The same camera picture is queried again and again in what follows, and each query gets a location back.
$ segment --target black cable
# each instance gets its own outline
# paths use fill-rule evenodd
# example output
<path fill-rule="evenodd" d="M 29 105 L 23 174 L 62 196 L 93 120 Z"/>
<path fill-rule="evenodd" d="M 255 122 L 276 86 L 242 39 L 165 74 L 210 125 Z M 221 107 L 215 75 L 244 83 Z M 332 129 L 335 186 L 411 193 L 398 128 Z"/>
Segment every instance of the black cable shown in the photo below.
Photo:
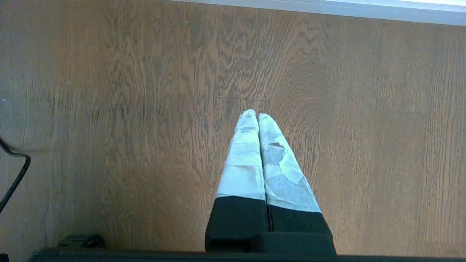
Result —
<path fill-rule="evenodd" d="M 10 189 L 8 189 L 7 193 L 3 197 L 3 199 L 0 202 L 0 213 L 2 212 L 3 208 L 7 205 L 8 201 L 10 200 L 11 196 L 13 195 L 14 191 L 20 184 L 21 180 L 24 177 L 24 174 L 27 171 L 27 168 L 29 167 L 29 164 L 31 163 L 31 157 L 26 154 L 18 154 L 18 153 L 13 153 L 11 150 L 8 148 L 8 146 L 1 140 L 0 138 L 0 147 L 10 156 L 12 157 L 19 157 L 19 158 L 25 158 L 26 161 L 24 162 L 23 168 L 21 168 L 20 173 L 14 180 L 13 184 L 11 185 Z"/>

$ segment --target wood grain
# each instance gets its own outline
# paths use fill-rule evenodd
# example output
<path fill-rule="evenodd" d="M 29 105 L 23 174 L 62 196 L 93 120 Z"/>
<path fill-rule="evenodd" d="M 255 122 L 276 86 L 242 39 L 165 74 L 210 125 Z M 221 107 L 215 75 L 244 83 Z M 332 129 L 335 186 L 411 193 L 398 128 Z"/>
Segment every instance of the wood grain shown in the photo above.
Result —
<path fill-rule="evenodd" d="M 218 51 L 217 8 L 166 2 L 157 89 L 157 132 L 149 145 L 158 184 L 151 190 L 156 230 L 150 249 L 203 250 L 211 196 L 210 131 Z M 145 218 L 154 223 L 154 218 Z"/>
<path fill-rule="evenodd" d="M 426 113 L 439 35 L 434 25 L 384 24 L 375 75 L 377 109 Z"/>
<path fill-rule="evenodd" d="M 425 116 L 378 111 L 376 119 L 362 253 L 410 255 L 418 229 Z"/>
<path fill-rule="evenodd" d="M 268 112 L 293 149 L 300 167 L 313 186 L 319 162 L 320 127 L 326 78 L 326 38 L 319 17 L 273 12 L 275 56 Z"/>
<path fill-rule="evenodd" d="M 465 243 L 466 92 L 443 85 L 432 90 L 426 127 L 419 237 Z"/>
<path fill-rule="evenodd" d="M 465 244 L 417 241 L 412 247 L 413 256 L 466 257 Z"/>
<path fill-rule="evenodd" d="M 163 0 L 2 1 L 0 136 L 32 165 L 0 251 L 25 261 L 72 233 L 203 250 L 252 107 L 280 125 L 338 253 L 465 256 L 465 37 Z M 0 166 L 2 194 L 21 160 L 0 152 Z"/>
<path fill-rule="evenodd" d="M 270 10 L 222 7 L 215 96 L 266 100 L 274 67 Z"/>
<path fill-rule="evenodd" d="M 382 23 L 328 20 L 329 87 L 323 90 L 316 198 L 340 254 L 361 254 L 377 149 L 371 105 Z"/>

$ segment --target floorboard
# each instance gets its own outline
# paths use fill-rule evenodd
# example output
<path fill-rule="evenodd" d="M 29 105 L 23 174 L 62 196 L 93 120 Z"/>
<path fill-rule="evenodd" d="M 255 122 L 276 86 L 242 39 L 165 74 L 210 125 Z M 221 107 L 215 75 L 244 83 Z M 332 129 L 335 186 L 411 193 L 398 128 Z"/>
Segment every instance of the floorboard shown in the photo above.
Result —
<path fill-rule="evenodd" d="M 267 112 L 340 254 L 466 256 L 466 28 L 162 0 L 0 3 L 0 216 L 25 261 L 71 233 L 202 251 L 239 114 Z M 0 194 L 21 167 L 0 153 Z"/>

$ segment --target white baseboard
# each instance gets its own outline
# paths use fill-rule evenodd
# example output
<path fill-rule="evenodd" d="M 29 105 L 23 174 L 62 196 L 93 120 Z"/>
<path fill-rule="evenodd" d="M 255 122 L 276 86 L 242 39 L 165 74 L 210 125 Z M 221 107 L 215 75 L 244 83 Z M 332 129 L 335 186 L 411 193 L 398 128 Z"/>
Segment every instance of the white baseboard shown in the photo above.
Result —
<path fill-rule="evenodd" d="M 466 0 L 172 0 L 466 26 Z"/>

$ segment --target black plastic part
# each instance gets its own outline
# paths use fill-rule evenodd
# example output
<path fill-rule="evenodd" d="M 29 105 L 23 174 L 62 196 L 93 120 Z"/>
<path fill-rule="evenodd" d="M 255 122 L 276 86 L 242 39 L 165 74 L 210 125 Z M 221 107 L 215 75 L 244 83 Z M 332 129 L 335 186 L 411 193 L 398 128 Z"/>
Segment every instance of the black plastic part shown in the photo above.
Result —
<path fill-rule="evenodd" d="M 313 257 L 335 256 L 335 246 L 327 234 L 267 232 L 251 240 L 251 251 L 268 254 L 307 254 Z"/>
<path fill-rule="evenodd" d="M 399 256 L 330 256 L 255 253 L 109 251 L 46 248 L 29 262 L 466 262 L 466 258 Z"/>
<path fill-rule="evenodd" d="M 271 231 L 327 235 L 333 239 L 322 213 L 304 212 L 268 205 Z"/>
<path fill-rule="evenodd" d="M 249 252 L 251 238 L 267 231 L 265 201 L 220 197 L 214 201 L 207 224 L 205 248 L 211 252 Z"/>
<path fill-rule="evenodd" d="M 71 234 L 58 244 L 60 248 L 105 248 L 102 236 L 98 234 Z"/>
<path fill-rule="evenodd" d="M 0 262 L 9 262 L 9 258 L 7 254 L 0 254 Z"/>
<path fill-rule="evenodd" d="M 11 184 L 10 188 L 8 189 L 7 193 L 5 196 L 2 198 L 0 201 L 0 213 L 3 211 L 5 206 L 7 205 L 8 201 L 10 200 L 11 196 L 13 195 L 14 191 L 16 188 L 19 186 L 21 180 L 24 177 L 24 174 L 26 174 L 27 169 L 29 168 L 29 165 L 31 164 L 31 157 L 27 154 L 20 154 L 20 153 L 13 153 L 11 150 L 8 148 L 8 146 L 1 140 L 0 138 L 0 148 L 3 149 L 8 155 L 12 157 L 19 157 L 19 158 L 25 158 L 26 160 L 24 161 L 23 168 L 21 168 L 20 173 L 16 177 L 16 179 L 13 181 Z"/>

